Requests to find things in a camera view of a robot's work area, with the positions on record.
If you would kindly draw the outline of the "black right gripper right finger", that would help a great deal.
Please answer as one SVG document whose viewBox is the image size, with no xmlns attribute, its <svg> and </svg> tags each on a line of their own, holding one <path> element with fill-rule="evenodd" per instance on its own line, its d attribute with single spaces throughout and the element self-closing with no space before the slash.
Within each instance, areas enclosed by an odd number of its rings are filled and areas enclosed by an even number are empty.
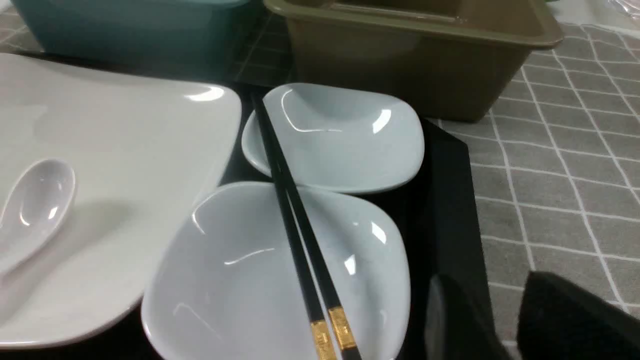
<svg viewBox="0 0 640 360">
<path fill-rule="evenodd" d="M 567 278 L 531 271 L 518 315 L 524 360 L 637 360 L 640 323 Z"/>
</svg>

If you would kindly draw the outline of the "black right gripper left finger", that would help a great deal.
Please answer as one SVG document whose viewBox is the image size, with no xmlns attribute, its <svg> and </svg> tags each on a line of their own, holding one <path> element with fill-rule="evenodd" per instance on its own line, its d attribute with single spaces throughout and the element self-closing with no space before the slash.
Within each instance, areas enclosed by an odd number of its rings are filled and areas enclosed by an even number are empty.
<svg viewBox="0 0 640 360">
<path fill-rule="evenodd" d="M 451 276 L 430 278 L 425 323 L 428 360 L 509 360 L 509 351 Z"/>
</svg>

